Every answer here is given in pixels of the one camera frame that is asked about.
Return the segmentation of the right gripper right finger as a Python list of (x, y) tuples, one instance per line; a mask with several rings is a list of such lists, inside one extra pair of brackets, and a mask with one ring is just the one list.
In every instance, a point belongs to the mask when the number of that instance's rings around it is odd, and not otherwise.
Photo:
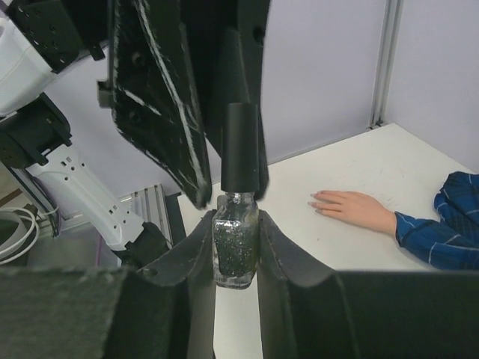
[(476, 358), (478, 274), (336, 271), (260, 213), (265, 358)]

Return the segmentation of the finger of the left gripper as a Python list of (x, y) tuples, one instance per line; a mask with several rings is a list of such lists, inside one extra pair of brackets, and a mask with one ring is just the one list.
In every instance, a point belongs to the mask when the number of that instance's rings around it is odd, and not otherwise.
[(203, 209), (212, 180), (179, 1), (109, 1), (109, 76), (98, 101), (121, 136)]
[(197, 1), (194, 19), (200, 28), (200, 54), (203, 63), (197, 71), (203, 76), (198, 91), (204, 116), (205, 135), (221, 154), (222, 124), (226, 108), (235, 102), (257, 107), (259, 189), (254, 198), (261, 200), (269, 185), (266, 144), (260, 110), (263, 46), (269, 15), (269, 1)]

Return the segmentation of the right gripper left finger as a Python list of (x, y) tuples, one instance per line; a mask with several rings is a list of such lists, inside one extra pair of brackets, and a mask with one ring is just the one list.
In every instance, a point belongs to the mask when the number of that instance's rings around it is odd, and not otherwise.
[(211, 358), (211, 221), (141, 270), (1, 270), (3, 358)]

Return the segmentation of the black nail polish cap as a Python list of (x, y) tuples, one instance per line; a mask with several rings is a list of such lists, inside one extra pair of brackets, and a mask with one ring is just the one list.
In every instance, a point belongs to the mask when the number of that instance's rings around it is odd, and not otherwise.
[(221, 189), (227, 193), (253, 193), (259, 188), (257, 106), (230, 103), (222, 129)]

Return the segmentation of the glitter nail polish bottle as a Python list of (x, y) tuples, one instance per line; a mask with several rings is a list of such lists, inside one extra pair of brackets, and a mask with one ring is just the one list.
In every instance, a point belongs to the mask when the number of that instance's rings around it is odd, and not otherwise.
[(228, 289), (251, 285), (259, 260), (259, 208), (252, 193), (218, 197), (212, 221), (213, 278)]

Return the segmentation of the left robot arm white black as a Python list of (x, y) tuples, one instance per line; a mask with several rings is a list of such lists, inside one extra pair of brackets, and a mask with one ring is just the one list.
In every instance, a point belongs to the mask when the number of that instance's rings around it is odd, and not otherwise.
[(144, 267), (168, 247), (159, 229), (117, 199), (73, 147), (46, 87), (85, 58), (107, 59), (98, 103), (120, 135), (166, 171), (190, 202), (212, 195), (209, 147), (229, 192), (260, 200), (269, 184), (260, 109), (268, 1), (3, 1), (1, 162), (66, 194), (123, 263)]

